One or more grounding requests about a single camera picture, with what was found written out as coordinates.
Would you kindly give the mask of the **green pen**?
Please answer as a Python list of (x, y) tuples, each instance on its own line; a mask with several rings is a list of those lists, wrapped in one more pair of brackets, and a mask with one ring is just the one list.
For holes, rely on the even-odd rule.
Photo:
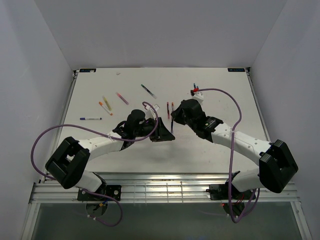
[(151, 95), (154, 99), (157, 99), (157, 96), (152, 93), (147, 87), (145, 87), (143, 84), (141, 84), (141, 87), (149, 94)]

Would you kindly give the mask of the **yellow pen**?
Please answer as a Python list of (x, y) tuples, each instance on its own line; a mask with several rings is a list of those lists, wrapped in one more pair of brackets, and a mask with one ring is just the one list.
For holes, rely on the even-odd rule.
[(105, 102), (105, 104), (106, 104), (106, 106), (107, 106), (108, 110), (109, 110), (109, 111), (112, 111), (112, 108), (111, 108), (111, 106), (110, 106), (110, 104), (109, 104), (109, 102), (108, 102), (107, 98), (103, 95), (103, 96), (102, 96), (102, 99), (103, 99), (103, 101)]

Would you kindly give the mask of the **left blue label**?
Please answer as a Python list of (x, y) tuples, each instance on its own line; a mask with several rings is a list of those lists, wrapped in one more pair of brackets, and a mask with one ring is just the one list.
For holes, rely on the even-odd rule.
[(95, 73), (96, 72), (96, 68), (81, 68), (79, 70), (80, 73)]

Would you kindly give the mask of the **aluminium frame rails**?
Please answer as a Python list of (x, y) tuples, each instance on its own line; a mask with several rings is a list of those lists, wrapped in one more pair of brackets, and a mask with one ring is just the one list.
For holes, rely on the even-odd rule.
[[(227, 174), (100, 173), (108, 185), (120, 185), (122, 204), (209, 203), (211, 184), (223, 184)], [(30, 203), (75, 203), (78, 189), (64, 189), (57, 181), (34, 184)]]

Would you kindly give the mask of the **blue label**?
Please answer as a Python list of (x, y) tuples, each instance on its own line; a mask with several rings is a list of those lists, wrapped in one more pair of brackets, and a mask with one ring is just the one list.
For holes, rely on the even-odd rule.
[(80, 73), (95, 73), (96, 72), (96, 68), (81, 68), (79, 70)]
[(243, 73), (246, 71), (244, 68), (228, 68), (227, 70), (232, 73)]

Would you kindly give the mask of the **purple capped marker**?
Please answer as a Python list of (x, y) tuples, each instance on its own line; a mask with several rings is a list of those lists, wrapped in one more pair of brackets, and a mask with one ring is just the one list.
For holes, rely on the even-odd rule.
[(101, 121), (102, 117), (80, 117), (79, 120), (81, 121)]

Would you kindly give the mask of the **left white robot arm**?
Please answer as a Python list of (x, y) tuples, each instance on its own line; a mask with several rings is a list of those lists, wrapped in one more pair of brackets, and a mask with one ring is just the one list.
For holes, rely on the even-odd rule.
[(45, 168), (64, 189), (77, 187), (95, 199), (102, 199), (107, 183), (96, 173), (86, 170), (89, 161), (130, 147), (136, 140), (148, 138), (152, 142), (175, 140), (160, 117), (152, 110), (146, 113), (134, 109), (106, 136), (76, 140), (65, 138), (47, 161)]

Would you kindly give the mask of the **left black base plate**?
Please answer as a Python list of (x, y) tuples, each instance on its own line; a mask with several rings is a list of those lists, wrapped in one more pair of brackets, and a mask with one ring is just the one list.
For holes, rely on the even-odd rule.
[[(95, 194), (109, 196), (116, 199), (117, 201), (121, 200), (121, 185), (102, 185), (100, 186)], [(78, 201), (105, 201), (108, 200), (106, 197), (97, 196), (91, 193), (88, 193), (84, 190), (78, 190), (77, 198)]]

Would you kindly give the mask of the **right blue label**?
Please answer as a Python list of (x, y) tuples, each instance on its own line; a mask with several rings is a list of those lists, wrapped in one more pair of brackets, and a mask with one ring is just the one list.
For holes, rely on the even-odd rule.
[(227, 70), (232, 73), (243, 73), (246, 71), (244, 68), (228, 68)]

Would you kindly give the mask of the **orange capped pen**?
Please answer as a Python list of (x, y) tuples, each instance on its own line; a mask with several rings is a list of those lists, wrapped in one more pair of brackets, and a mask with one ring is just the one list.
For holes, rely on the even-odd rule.
[(98, 103), (99, 103), (99, 105), (100, 105), (110, 116), (113, 115), (113, 114), (110, 112), (110, 110), (109, 110), (101, 101), (99, 101)]

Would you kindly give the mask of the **dark blue pen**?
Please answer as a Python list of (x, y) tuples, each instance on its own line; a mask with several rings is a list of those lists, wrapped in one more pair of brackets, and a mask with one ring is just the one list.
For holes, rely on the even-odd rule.
[(171, 108), (171, 122), (170, 122), (170, 132), (173, 134), (174, 132), (174, 118), (172, 116), (172, 113), (174, 112), (174, 107)]

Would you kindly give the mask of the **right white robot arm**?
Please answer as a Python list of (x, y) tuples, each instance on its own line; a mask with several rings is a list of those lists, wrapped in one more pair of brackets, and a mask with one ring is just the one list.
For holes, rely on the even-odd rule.
[(222, 120), (207, 116), (195, 99), (182, 101), (171, 116), (174, 122), (189, 126), (199, 138), (228, 147), (256, 164), (255, 169), (232, 173), (232, 181), (225, 189), (232, 199), (259, 188), (279, 194), (299, 170), (284, 141), (269, 142), (234, 131)]

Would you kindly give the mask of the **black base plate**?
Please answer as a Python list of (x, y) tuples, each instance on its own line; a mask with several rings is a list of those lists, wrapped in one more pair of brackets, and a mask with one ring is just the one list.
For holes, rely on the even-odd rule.
[[(224, 184), (210, 184), (206, 189), (209, 193), (211, 200), (228, 200), (229, 199), (229, 185)], [(238, 191), (233, 185), (231, 186), (231, 199), (232, 200), (249, 200), (252, 196), (251, 190), (246, 190), (244, 192)]]
[[(109, 196), (116, 199), (117, 201), (121, 200), (121, 185), (102, 185), (100, 186), (95, 194)], [(108, 200), (106, 197), (97, 196), (91, 193), (88, 193), (84, 190), (78, 190), (77, 198), (78, 201), (105, 201)]]

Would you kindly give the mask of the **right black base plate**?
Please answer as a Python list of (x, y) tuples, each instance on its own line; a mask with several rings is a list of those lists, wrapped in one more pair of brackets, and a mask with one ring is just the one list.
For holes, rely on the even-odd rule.
[[(209, 193), (211, 200), (228, 200), (229, 199), (229, 185), (224, 184), (210, 184), (206, 189)], [(251, 190), (246, 190), (244, 192), (238, 191), (233, 185), (231, 186), (231, 199), (232, 200), (249, 200), (252, 196)]]

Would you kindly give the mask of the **pink pen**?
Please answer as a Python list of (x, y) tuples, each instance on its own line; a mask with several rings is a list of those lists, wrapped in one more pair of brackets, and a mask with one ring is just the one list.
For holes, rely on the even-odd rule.
[(126, 105), (129, 105), (129, 102), (118, 92), (115, 93)]

